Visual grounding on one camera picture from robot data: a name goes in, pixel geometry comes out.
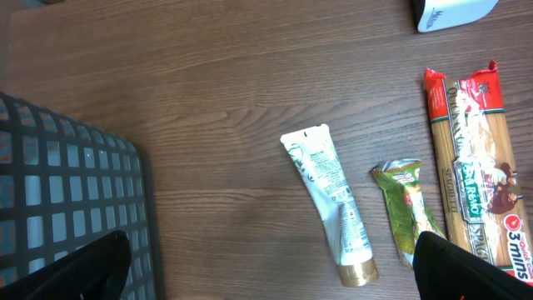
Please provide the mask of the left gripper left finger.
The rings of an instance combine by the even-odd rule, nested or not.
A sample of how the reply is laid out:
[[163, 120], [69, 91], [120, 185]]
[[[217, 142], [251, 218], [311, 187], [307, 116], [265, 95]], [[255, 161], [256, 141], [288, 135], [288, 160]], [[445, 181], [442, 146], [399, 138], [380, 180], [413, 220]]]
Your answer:
[[124, 231], [100, 237], [1, 289], [2, 299], [119, 299], [132, 261]]

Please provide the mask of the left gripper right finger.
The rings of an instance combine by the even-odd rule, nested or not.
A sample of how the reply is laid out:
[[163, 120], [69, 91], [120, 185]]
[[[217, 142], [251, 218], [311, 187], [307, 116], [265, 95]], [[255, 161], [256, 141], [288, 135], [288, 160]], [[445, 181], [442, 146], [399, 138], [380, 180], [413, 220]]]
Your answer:
[[433, 232], [419, 236], [413, 270], [422, 300], [532, 300], [532, 286]]

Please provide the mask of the red spaghetti packet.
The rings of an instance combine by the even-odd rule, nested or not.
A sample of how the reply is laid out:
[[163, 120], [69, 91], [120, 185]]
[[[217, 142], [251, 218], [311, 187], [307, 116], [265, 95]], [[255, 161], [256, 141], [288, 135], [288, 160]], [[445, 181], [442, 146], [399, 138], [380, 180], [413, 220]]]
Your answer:
[[531, 230], [496, 62], [463, 79], [426, 69], [424, 85], [449, 240], [531, 284]]

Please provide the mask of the green snack packet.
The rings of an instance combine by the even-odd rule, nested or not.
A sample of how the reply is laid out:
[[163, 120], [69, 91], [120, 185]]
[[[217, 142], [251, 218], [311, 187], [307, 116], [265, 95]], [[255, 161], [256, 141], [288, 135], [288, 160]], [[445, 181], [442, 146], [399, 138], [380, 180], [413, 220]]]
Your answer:
[[428, 231], [441, 238], [445, 233], [426, 206], [420, 184], [422, 161], [399, 159], [379, 162], [372, 170], [384, 193], [392, 235], [401, 261], [413, 269], [416, 243]]

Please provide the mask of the white tube gold cap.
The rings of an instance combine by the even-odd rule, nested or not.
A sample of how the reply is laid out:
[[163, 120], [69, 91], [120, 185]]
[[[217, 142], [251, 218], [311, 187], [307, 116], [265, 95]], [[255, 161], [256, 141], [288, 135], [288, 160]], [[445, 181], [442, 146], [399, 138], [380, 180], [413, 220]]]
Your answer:
[[280, 141], [318, 211], [342, 285], [356, 288], [377, 281], [371, 244], [330, 128], [323, 123], [286, 133]]

